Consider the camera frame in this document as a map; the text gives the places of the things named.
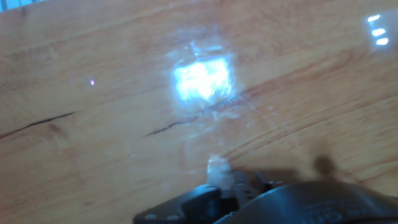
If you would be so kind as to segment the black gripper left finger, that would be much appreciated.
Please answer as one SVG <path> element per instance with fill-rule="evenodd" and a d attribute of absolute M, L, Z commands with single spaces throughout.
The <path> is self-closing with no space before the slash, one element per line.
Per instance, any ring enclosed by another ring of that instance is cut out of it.
<path fill-rule="evenodd" d="M 239 206 L 244 206 L 256 197 L 256 190 L 244 172 L 234 172 L 232 190 Z"/>

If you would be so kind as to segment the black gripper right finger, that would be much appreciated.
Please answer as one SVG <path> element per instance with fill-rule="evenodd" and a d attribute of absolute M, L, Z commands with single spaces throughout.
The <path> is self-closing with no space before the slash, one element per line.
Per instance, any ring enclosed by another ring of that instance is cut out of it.
<path fill-rule="evenodd" d="M 267 172 L 255 171 L 256 184 L 260 190 L 272 190 L 284 185 L 281 181 L 274 180 Z"/>

